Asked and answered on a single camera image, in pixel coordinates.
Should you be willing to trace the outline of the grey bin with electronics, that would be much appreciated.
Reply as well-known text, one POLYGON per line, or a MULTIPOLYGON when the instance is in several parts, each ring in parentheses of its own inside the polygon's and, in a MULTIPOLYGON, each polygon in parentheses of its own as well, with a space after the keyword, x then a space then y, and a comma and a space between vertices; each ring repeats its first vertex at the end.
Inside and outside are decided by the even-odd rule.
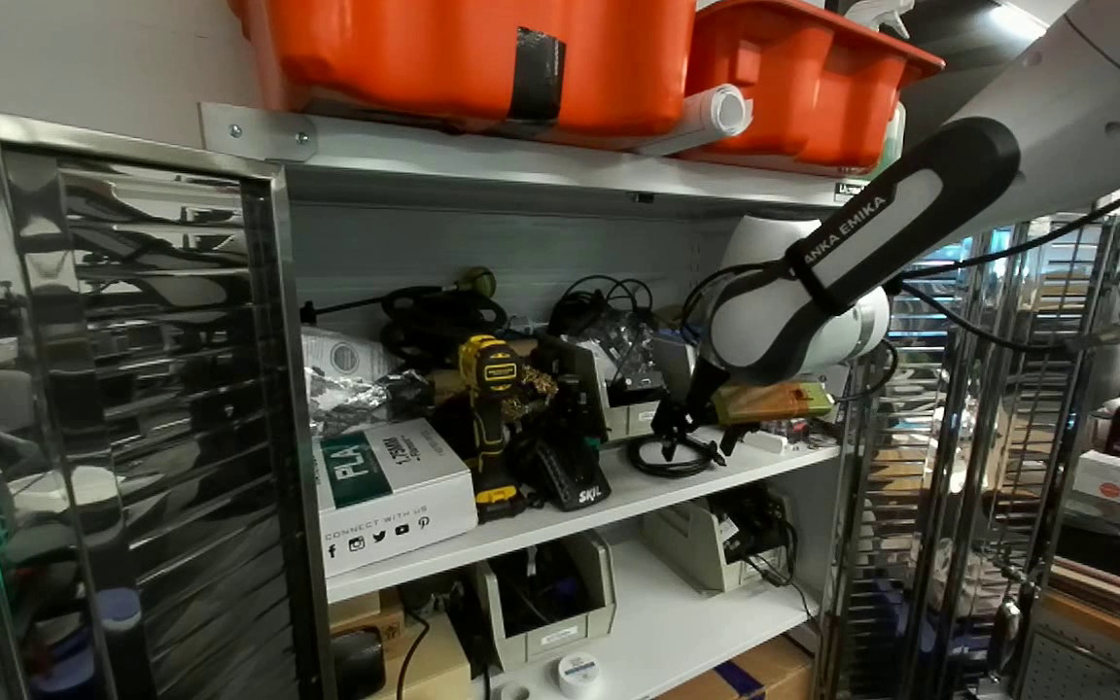
POLYGON ((573 338, 539 332, 536 354, 552 375, 577 377, 579 389, 592 403, 592 427, 604 442, 620 442, 650 433, 659 400, 665 395, 665 377, 653 360, 641 360, 635 347, 628 354, 606 349, 595 338, 573 338))

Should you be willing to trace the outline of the orange and green flat box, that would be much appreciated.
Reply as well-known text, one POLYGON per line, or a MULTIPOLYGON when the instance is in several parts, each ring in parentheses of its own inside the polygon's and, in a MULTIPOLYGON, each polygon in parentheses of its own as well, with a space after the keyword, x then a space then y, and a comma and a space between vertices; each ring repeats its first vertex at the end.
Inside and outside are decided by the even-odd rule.
POLYGON ((834 400, 821 382, 782 382, 772 386, 720 388, 713 396, 713 408, 720 424, 764 424, 827 416, 834 408, 834 400))

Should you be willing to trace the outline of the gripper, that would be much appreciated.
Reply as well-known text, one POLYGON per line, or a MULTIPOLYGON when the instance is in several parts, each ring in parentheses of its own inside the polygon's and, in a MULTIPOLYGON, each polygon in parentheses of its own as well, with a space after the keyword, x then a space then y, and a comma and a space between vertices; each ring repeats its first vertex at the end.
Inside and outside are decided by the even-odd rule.
POLYGON ((718 389, 728 380, 729 373, 717 365, 698 358, 691 364, 685 358, 671 364, 659 362, 665 377, 665 396, 659 400, 654 416, 654 433, 659 438, 659 458, 662 464, 675 466, 679 444, 684 436, 684 446, 694 452, 685 461, 685 469, 715 469, 724 467, 724 452, 715 441, 699 441, 693 433, 708 412, 718 389))

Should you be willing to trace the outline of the grey metal shelf unit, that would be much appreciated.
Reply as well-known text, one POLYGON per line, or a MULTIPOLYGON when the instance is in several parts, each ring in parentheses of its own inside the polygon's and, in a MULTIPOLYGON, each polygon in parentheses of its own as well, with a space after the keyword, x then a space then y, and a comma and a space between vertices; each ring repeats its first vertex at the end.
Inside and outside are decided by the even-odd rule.
MULTIPOLYGON (((542 321, 575 279, 644 280, 657 307, 712 273, 743 214, 825 216, 861 179, 756 171, 559 144, 203 102, 205 150, 280 165, 299 300, 335 304, 377 289, 489 267, 497 301, 542 321)), ((704 599, 636 540, 640 515, 769 475, 836 465, 834 447, 790 455, 741 446, 694 477, 640 473, 605 449, 612 496, 573 513, 532 508, 326 580, 330 601, 457 571, 494 556, 600 529, 623 599, 606 661, 648 642, 648 617, 676 606, 707 656, 738 654, 803 616, 796 592, 757 584, 704 599)))

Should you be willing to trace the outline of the grey storage bin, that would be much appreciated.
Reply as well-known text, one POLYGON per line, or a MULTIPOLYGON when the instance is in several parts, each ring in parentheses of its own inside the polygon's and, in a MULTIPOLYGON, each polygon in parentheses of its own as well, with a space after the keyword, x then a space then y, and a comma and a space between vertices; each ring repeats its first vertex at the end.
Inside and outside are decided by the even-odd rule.
POLYGON ((604 638, 616 619, 613 550, 594 529, 480 561, 472 584, 506 672, 604 638))
POLYGON ((750 584, 791 586, 797 559, 794 508, 763 480, 642 517, 642 541, 698 592, 750 584))

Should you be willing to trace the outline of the small orange plastic bin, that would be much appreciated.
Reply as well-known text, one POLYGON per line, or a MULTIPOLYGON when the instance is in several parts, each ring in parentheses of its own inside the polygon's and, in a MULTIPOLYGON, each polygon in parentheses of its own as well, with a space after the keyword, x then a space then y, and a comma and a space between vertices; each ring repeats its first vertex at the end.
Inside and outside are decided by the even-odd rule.
POLYGON ((734 86, 752 122, 682 158, 862 176, 881 160, 902 90, 943 68, 936 54, 806 0, 719 0, 696 13, 687 92, 734 86))

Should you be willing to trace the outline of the white box with green label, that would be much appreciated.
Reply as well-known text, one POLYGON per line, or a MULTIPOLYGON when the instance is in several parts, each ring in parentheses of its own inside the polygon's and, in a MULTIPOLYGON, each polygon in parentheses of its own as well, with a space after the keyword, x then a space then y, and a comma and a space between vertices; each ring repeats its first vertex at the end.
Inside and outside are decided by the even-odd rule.
POLYGON ((470 469, 424 418, 316 438, 312 447, 317 553, 326 577, 478 524, 470 469))

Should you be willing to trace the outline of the white spray bottle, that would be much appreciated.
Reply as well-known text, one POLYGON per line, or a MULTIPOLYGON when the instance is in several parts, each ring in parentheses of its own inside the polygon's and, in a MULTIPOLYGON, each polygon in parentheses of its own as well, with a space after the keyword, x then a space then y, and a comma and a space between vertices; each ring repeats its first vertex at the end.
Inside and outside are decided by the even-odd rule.
POLYGON ((846 10, 844 18, 857 25, 870 28, 872 31, 881 31, 888 27, 892 32, 900 37, 902 40, 909 40, 903 18, 915 9, 917 0, 857 0, 846 10))

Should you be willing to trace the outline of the yellow and black drill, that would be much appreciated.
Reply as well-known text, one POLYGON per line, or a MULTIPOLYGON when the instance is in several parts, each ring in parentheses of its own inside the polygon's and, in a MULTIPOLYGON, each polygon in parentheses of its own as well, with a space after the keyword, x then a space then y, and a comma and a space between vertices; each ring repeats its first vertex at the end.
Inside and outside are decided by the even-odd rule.
POLYGON ((516 393, 523 364, 506 340, 493 335, 468 337, 457 362, 472 405, 472 495, 478 522, 514 517, 526 500, 504 457, 508 446, 504 404, 516 393))

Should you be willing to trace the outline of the cardboard box with blue tape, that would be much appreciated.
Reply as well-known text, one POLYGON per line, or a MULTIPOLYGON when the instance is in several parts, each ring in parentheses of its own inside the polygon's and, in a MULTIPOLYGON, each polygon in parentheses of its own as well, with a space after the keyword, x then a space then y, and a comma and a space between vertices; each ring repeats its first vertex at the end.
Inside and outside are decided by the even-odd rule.
POLYGON ((814 661, 786 637, 743 652, 656 700, 809 700, 814 661))

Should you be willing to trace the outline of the black cylinder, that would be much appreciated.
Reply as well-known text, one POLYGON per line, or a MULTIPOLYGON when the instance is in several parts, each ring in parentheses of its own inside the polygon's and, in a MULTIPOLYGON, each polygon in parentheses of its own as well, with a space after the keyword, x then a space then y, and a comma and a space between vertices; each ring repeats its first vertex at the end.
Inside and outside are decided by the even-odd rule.
POLYGON ((386 685, 385 642, 376 626, 333 635, 337 700, 368 700, 386 685))

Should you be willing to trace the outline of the white tape roll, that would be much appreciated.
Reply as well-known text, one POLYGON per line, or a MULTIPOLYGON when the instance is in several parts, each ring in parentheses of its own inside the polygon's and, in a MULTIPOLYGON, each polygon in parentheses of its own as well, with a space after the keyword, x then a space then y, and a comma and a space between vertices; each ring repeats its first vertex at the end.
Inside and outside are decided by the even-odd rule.
POLYGON ((556 685, 566 700, 599 700, 605 685, 604 664, 588 652, 556 661, 556 685))

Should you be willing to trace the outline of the silver foil bag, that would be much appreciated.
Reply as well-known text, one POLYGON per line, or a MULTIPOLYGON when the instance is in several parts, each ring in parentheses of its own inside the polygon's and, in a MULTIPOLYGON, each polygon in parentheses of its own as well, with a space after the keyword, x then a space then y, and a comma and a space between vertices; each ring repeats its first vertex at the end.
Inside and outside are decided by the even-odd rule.
POLYGON ((377 424, 423 418, 431 412, 435 389, 413 370, 377 380, 356 375, 328 376, 305 371, 308 424, 315 438, 336 438, 377 424))

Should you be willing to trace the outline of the black battery charger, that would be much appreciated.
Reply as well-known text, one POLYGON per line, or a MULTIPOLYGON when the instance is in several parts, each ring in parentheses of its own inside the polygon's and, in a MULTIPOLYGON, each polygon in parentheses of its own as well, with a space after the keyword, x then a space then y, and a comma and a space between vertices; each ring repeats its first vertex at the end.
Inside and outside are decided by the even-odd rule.
POLYGON ((585 438, 542 436, 530 447, 524 480, 561 512, 594 507, 612 496, 600 452, 585 438))

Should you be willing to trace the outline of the large orange plastic bin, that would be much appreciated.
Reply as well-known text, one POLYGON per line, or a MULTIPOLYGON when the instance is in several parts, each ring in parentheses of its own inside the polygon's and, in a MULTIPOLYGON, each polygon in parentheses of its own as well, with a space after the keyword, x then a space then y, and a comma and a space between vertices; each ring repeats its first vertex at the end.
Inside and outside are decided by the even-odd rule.
POLYGON ((680 122, 694 0, 226 0, 267 108, 622 150, 680 122))

